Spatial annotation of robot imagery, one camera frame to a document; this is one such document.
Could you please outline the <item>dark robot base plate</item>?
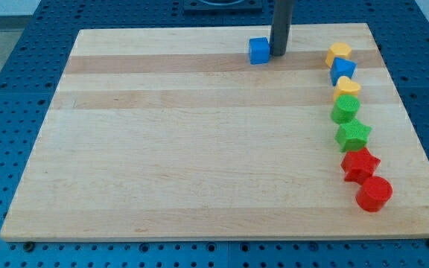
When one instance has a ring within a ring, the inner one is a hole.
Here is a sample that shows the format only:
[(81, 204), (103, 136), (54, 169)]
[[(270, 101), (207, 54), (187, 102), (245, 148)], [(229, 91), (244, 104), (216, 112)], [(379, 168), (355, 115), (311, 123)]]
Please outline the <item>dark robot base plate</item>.
[(182, 0), (183, 13), (229, 13), (263, 8), (263, 0)]

